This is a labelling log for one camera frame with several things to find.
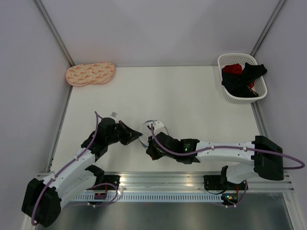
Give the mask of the round white mesh laundry bag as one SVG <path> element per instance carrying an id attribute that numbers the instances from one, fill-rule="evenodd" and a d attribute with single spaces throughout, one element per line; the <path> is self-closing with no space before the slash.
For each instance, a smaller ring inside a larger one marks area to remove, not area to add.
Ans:
<path id="1" fill-rule="evenodd" d="M 152 136 L 152 128 L 149 129 L 146 126 L 149 121 L 156 121 L 156 120 L 148 120 L 148 121 L 144 122 L 143 125 L 140 128 L 140 132 L 142 133 L 142 136 L 139 137 L 139 141 L 145 149 L 148 148 L 148 137 Z M 162 129 L 156 129 L 156 130 L 153 129 L 153 132 L 154 132 L 155 135 L 159 134 L 160 132 L 165 133 L 167 135 L 169 134 L 166 127 L 162 128 Z"/>

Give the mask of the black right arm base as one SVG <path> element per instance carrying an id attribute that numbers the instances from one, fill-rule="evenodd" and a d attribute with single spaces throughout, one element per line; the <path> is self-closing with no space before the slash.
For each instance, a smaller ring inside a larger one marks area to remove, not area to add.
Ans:
<path id="1" fill-rule="evenodd" d="M 206 191 L 223 191 L 225 186 L 221 183 L 219 175 L 204 175 L 204 189 Z"/>

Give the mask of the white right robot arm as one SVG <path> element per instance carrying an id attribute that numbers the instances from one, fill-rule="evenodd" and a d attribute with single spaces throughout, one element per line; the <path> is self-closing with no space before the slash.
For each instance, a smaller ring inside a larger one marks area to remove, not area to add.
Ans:
<path id="1" fill-rule="evenodd" d="M 168 157 L 183 164 L 208 161 L 233 162 L 222 167 L 219 184 L 230 189 L 249 178 L 260 177 L 271 181 L 282 181 L 283 150 L 265 136 L 255 136 L 254 141 L 222 145 L 198 139 L 175 139 L 160 132 L 148 138 L 146 154 L 158 160 Z"/>

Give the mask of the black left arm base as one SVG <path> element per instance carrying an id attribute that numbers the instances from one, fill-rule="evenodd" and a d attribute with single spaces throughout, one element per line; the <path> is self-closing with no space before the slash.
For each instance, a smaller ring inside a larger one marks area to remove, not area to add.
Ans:
<path id="1" fill-rule="evenodd" d="M 96 179 L 93 186 L 87 190 L 106 190 L 115 191 L 119 188 L 120 176 L 119 175 L 104 175 Z"/>

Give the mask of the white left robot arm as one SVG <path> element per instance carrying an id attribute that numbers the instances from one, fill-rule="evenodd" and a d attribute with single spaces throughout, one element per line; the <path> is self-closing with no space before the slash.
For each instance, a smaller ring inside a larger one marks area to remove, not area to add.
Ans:
<path id="1" fill-rule="evenodd" d="M 33 226 L 50 226 L 75 196 L 88 188 L 99 190 L 104 186 L 105 172 L 94 163 L 107 152 L 108 146 L 118 142 L 126 146 L 141 136 L 141 132 L 122 121 L 97 117 L 95 130 L 64 166 L 27 184 L 22 212 L 30 217 Z"/>

